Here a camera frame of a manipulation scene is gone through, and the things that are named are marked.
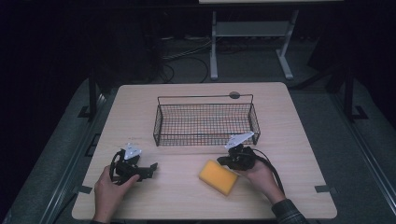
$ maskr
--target black tape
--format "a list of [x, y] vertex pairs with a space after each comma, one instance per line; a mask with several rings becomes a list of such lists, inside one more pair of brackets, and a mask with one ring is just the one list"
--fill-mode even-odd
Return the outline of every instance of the black tape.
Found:
[[317, 193], [330, 192], [330, 194], [338, 193], [336, 188], [329, 188], [327, 185], [315, 186]]
[[79, 187], [75, 187], [73, 189], [73, 192], [75, 193], [86, 193], [86, 194], [90, 194], [92, 191], [92, 188], [87, 187], [87, 186], [79, 186]]
[[315, 186], [315, 190], [317, 193], [330, 192], [330, 188], [327, 185]]

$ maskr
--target white stand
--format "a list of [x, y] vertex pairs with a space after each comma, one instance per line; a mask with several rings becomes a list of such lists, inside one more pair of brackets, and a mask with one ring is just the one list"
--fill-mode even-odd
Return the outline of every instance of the white stand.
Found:
[[218, 36], [284, 36], [285, 42], [281, 49], [276, 50], [277, 58], [282, 66], [286, 79], [293, 79], [288, 62], [285, 58], [289, 46], [298, 10], [294, 10], [289, 21], [216, 21], [216, 11], [212, 20], [212, 50], [210, 52], [210, 78], [217, 80], [218, 63], [216, 59], [216, 37]]

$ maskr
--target wrist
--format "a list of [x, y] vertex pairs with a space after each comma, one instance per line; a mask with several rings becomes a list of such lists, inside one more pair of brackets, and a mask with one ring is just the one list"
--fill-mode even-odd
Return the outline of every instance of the wrist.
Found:
[[100, 223], [110, 223], [111, 217], [107, 216], [106, 213], [95, 213], [92, 220]]
[[263, 190], [262, 193], [268, 198], [272, 205], [286, 199], [285, 194], [278, 187]]

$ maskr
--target white tag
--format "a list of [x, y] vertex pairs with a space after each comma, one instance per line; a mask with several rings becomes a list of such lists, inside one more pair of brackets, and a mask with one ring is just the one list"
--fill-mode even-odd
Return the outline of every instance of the white tag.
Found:
[[134, 147], [131, 143], [128, 143], [126, 145], [124, 159], [129, 160], [137, 155], [140, 155], [141, 153], [142, 153], [141, 149]]
[[242, 133], [242, 134], [233, 134], [231, 135], [230, 140], [228, 141], [225, 148], [230, 149], [232, 147], [236, 147], [239, 144], [243, 143], [245, 140], [249, 139], [249, 137], [253, 136], [254, 132]]

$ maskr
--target sleeve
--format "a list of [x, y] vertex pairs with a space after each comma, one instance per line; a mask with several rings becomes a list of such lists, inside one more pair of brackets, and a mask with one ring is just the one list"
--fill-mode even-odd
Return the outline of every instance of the sleeve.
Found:
[[289, 199], [274, 204], [272, 210], [279, 224], [309, 223]]

